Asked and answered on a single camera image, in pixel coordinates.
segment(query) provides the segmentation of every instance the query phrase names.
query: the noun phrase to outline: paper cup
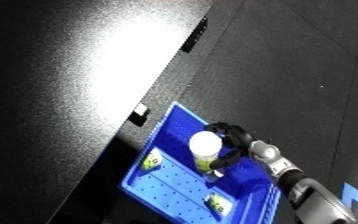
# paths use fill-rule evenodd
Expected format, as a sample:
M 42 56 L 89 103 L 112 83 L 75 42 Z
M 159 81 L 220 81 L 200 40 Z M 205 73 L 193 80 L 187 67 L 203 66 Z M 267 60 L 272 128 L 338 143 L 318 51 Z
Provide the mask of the paper cup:
M 190 138 L 189 148 L 197 169 L 205 173 L 211 170 L 209 164 L 218 158 L 222 139 L 212 132 L 201 131 Z

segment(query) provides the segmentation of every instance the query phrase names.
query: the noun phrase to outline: cup lid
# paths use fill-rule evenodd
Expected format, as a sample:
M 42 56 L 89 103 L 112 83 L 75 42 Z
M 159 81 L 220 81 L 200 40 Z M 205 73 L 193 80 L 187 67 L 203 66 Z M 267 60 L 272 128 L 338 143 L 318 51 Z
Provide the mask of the cup lid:
M 201 131 L 190 138 L 190 151 L 199 156 L 212 156 L 222 148 L 222 139 L 210 131 Z

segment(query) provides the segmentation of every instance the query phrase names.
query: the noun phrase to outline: dark floor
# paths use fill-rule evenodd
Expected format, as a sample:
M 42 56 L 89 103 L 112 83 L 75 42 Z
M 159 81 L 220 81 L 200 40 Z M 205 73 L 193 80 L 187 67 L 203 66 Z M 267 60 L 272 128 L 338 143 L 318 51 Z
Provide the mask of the dark floor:
M 149 121 L 118 138 L 141 148 L 177 100 L 272 139 L 339 197 L 345 182 L 358 189 L 358 0 L 218 0 L 208 18 L 195 49 L 178 52 L 145 96 Z M 166 222 L 124 194 L 113 201 L 105 224 Z M 285 200 L 274 223 L 293 223 Z

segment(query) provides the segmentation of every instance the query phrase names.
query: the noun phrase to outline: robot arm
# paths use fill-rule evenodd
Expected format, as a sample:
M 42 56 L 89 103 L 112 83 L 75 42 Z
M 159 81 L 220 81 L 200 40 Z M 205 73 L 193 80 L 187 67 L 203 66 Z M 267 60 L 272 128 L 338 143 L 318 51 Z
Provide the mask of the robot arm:
M 283 157 L 279 149 L 255 140 L 239 126 L 215 123 L 205 127 L 223 137 L 223 143 L 233 148 L 227 155 L 211 163 L 211 169 L 234 165 L 247 156 L 259 164 L 280 188 L 295 211 L 296 222 L 303 224 L 354 223 L 356 218 L 333 193 Z

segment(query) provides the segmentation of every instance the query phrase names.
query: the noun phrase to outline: small packet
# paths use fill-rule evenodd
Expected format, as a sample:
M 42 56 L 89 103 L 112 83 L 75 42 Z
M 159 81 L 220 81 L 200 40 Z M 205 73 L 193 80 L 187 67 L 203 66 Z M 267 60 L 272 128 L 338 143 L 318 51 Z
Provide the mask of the small packet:
M 221 216 L 227 216 L 233 204 L 219 194 L 212 193 L 205 198 L 207 205 Z
M 146 158 L 143 160 L 141 169 L 142 170 L 151 170 L 157 166 L 159 166 L 163 161 L 162 155 L 160 153 L 160 150 L 157 148 L 154 148 L 150 151 L 150 153 L 146 156 Z

